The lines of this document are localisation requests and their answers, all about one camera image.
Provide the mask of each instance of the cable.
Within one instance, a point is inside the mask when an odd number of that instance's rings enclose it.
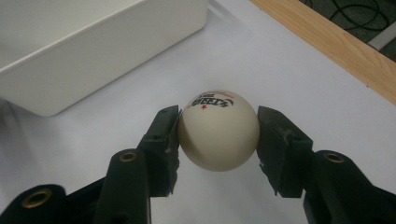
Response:
[[[352,27],[348,27],[348,28],[343,28],[344,30],[348,31],[348,30],[353,30],[353,29],[357,29],[357,28],[361,28],[363,30],[367,30],[367,31],[383,31],[385,30],[388,26],[389,26],[389,19],[388,17],[379,10],[379,4],[375,1],[372,0],[372,2],[375,4],[375,7],[370,7],[370,6],[366,6],[366,5],[360,5],[360,4],[350,4],[350,5],[346,5],[343,7],[340,7],[337,2],[335,0],[332,0],[332,2],[334,3],[334,5],[337,7],[337,10],[330,16],[329,20],[332,21],[334,19],[334,17],[341,13],[341,15],[350,23],[352,23],[354,26]],[[372,10],[373,12],[375,12],[375,15],[368,20],[367,22],[363,23],[363,24],[359,24],[357,21],[354,21],[353,19],[351,19],[345,12],[345,10],[347,8],[353,8],[353,7],[360,7],[360,8],[367,8]],[[367,25],[370,24],[371,22],[373,22],[375,19],[378,18],[378,16],[381,16],[385,22],[385,25],[380,27],[380,28],[371,28],[368,27]]]
[[[303,3],[304,3],[306,6],[310,7],[310,8],[313,8],[313,7],[314,7],[314,4],[312,3],[312,0],[304,0]]]

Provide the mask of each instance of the white container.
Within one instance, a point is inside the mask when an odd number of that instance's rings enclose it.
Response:
[[[0,0],[0,97],[52,116],[201,29],[208,0]]]

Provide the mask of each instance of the wooden surface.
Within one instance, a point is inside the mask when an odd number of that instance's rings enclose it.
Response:
[[[396,63],[298,0],[250,0],[396,105]]]

